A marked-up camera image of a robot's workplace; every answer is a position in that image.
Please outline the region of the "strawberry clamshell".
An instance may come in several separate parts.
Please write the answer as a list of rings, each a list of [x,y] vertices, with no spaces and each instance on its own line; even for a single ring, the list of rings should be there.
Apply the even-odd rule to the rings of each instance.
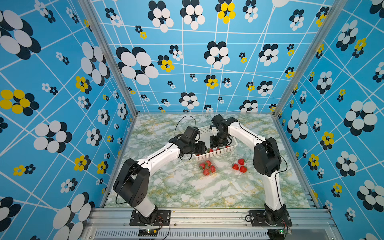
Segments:
[[[239,171],[240,171],[241,173],[246,173],[246,172],[247,172],[247,168],[246,168],[245,166],[241,166],[240,169],[239,169]]]
[[[238,164],[243,166],[245,164],[245,160],[244,159],[239,159],[238,160]]]

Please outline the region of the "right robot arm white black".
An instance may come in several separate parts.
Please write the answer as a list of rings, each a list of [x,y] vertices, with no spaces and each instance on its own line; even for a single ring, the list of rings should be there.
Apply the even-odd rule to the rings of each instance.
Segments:
[[[210,137],[212,148],[223,147],[236,138],[253,151],[253,166],[263,176],[265,190],[265,218],[270,226],[276,226],[288,216],[280,187],[282,156],[274,138],[265,138],[244,127],[239,120],[221,115],[212,118],[217,133]]]

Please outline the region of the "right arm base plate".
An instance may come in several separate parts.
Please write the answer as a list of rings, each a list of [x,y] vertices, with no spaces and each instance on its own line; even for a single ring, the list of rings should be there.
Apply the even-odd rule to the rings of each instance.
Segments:
[[[246,215],[245,220],[253,227],[292,227],[292,219],[285,210],[263,211],[252,210]]]

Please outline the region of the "white perforated plastic basket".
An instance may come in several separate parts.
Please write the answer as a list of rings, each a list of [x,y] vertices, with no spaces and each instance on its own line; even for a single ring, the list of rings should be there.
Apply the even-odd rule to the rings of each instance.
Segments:
[[[226,140],[219,139],[218,129],[213,125],[198,128],[200,131],[200,141],[205,143],[205,152],[203,154],[193,154],[197,161],[206,160],[215,156],[221,156],[233,152],[238,142],[233,137]]]

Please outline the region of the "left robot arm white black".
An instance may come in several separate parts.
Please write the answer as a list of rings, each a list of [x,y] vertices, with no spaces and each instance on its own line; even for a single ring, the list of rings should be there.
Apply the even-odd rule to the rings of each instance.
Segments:
[[[183,155],[204,154],[203,141],[189,140],[182,135],[172,138],[161,149],[139,160],[127,159],[113,185],[113,190],[133,207],[140,222],[152,225],[158,218],[158,207],[147,197],[150,177],[160,168]]]

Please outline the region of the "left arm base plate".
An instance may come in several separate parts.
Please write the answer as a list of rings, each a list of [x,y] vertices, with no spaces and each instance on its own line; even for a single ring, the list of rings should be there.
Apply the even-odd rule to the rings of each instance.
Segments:
[[[130,226],[144,227],[144,226],[169,226],[171,220],[170,210],[158,210],[150,214],[148,217],[144,217],[139,211],[131,211]]]

